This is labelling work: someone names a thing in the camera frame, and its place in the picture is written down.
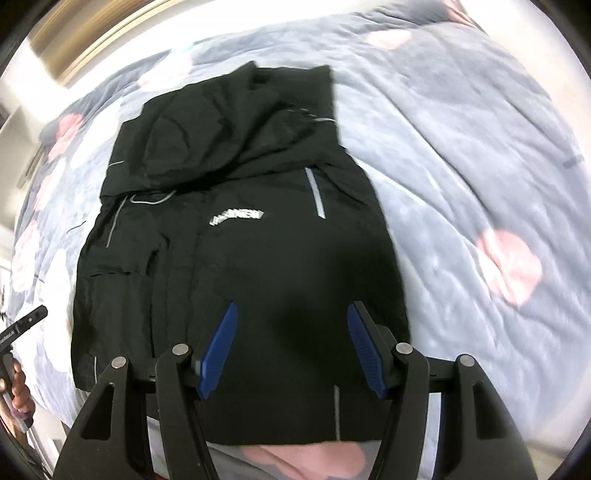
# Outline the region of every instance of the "folded jacket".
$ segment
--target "folded jacket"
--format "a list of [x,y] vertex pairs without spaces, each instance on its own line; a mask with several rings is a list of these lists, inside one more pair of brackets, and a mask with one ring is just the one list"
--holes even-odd
[[248,63],[151,99],[122,125],[100,198],[77,270],[77,387],[118,355],[198,344],[233,301],[236,336],[199,404],[208,441],[381,437],[388,402],[346,311],[362,300],[407,342],[404,292],[375,192],[339,145],[328,67]]

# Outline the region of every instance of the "person's hand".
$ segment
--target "person's hand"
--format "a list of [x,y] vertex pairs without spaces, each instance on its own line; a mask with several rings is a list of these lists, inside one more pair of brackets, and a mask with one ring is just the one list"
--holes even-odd
[[[27,380],[25,372],[22,371],[22,366],[18,360],[14,361],[13,366],[15,374],[14,380],[12,380],[12,395],[14,395],[12,406],[21,413],[30,413],[33,415],[35,413],[35,401],[31,398],[29,387],[25,385],[25,381]],[[0,378],[0,393],[5,390],[6,385],[4,380]]]

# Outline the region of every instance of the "floral pattern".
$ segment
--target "floral pattern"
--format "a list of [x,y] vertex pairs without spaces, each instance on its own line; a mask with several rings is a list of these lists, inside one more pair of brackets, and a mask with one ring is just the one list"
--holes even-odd
[[56,132],[56,143],[47,155],[49,161],[54,161],[59,155],[66,152],[81,126],[82,115],[79,113],[69,113],[60,120]]
[[485,230],[476,241],[478,260],[486,284],[508,303],[521,306],[542,279],[540,259],[517,235],[505,230]]
[[14,246],[12,257],[12,289],[23,292],[33,286],[35,278],[35,255],[39,250],[39,230],[33,220],[23,231]]
[[459,0],[443,0],[443,5],[447,8],[447,14],[452,22],[461,23],[468,27],[474,27],[474,22],[464,10]]
[[54,190],[60,183],[61,176],[66,169],[66,160],[62,158],[53,169],[53,171],[41,181],[41,186],[35,197],[33,210],[39,212],[43,210],[51,200]]

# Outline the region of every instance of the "gray comforter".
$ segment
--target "gray comforter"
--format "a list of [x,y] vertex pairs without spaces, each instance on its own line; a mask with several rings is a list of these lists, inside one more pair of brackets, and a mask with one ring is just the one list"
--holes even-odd
[[[441,358],[473,354],[534,435],[589,363],[587,179],[547,94],[452,0],[398,1],[163,52],[48,124],[48,159],[17,226],[9,307],[12,319],[41,302],[50,310],[16,345],[35,399],[72,424],[86,398],[69,361],[72,292],[121,122],[149,98],[251,60],[332,67],[341,143],[382,203],[414,345]],[[430,416],[426,475],[436,424]]]

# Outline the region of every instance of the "reflective stripe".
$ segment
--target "reflective stripe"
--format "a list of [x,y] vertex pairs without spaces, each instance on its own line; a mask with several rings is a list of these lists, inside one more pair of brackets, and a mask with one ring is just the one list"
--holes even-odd
[[322,197],[320,196],[320,190],[318,189],[318,184],[316,183],[316,179],[314,178],[314,173],[306,167],[306,175],[308,176],[308,182],[310,183],[310,188],[312,189],[312,194],[314,195],[314,202],[316,203],[316,212],[320,218],[326,218],[324,214],[324,205],[322,205]]
[[335,438],[340,442],[340,390],[335,385]]
[[113,237],[113,230],[115,230],[115,225],[117,224],[117,217],[119,216],[119,213],[120,213],[121,209],[123,208],[123,204],[125,203],[126,200],[127,200],[127,196],[125,196],[125,198],[123,199],[123,202],[121,202],[121,205],[119,205],[119,208],[117,209],[117,213],[115,214],[115,220],[113,220],[113,226],[111,227],[111,231],[109,232],[109,238],[107,239],[107,248],[109,248],[109,245],[111,244],[111,237]]
[[138,200],[137,202],[134,201],[134,198],[137,194],[134,194],[131,196],[131,198],[129,199],[129,201],[131,203],[145,203],[146,205],[158,205],[159,203],[162,202],[166,202],[166,200],[168,200],[171,196],[173,196],[175,193],[177,193],[176,190],[173,190],[172,192],[170,192],[168,195],[166,195],[166,197],[164,197],[162,200],[158,200],[157,202],[143,202],[141,200]]
[[113,162],[113,163],[109,163],[109,164],[107,165],[107,169],[108,169],[109,167],[112,167],[113,165],[119,165],[120,163],[125,163],[125,160],[121,160],[121,161],[116,161],[116,162]]

